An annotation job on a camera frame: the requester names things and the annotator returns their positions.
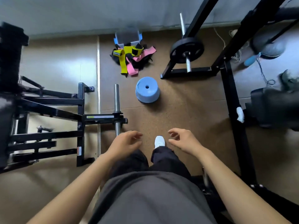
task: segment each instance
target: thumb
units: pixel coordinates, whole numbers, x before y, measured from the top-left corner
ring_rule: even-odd
[[[174,140],[174,139],[168,139],[168,142],[176,147],[179,147],[181,148],[181,142],[180,141],[177,141],[177,140]]]
[[[136,150],[140,147],[141,144],[142,144],[142,141],[137,141],[134,144],[130,145],[130,149]]]

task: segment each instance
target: hand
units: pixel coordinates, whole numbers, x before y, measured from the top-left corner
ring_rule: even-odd
[[[168,142],[179,147],[185,153],[196,156],[198,150],[203,147],[190,130],[172,128],[168,133],[174,138],[169,139]]]
[[[140,137],[142,133],[138,131],[127,131],[118,135],[110,145],[107,153],[111,155],[114,161],[121,160],[129,156],[142,144]]]

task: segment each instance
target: shoe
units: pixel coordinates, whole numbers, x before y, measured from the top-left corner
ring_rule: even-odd
[[[158,148],[159,146],[165,146],[165,140],[162,136],[156,136],[155,139],[155,148]]]

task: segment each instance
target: person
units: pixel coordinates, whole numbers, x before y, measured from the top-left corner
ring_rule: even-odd
[[[192,132],[173,128],[168,142],[196,157],[205,168],[236,224],[290,223],[259,197]],[[142,133],[118,135],[79,177],[37,213],[28,224],[73,224],[82,219],[108,171],[90,224],[216,223],[200,189],[162,136],[155,140],[151,161],[138,149]]]

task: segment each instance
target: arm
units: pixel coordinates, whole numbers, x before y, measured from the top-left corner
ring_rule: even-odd
[[[100,155],[79,177],[48,203],[27,224],[79,223],[106,172],[112,165],[138,149],[140,132],[128,131],[117,136],[108,151]]]
[[[236,224],[290,223],[257,195],[210,150],[203,147],[191,131],[169,130],[169,143],[195,156],[204,166],[227,211]]]

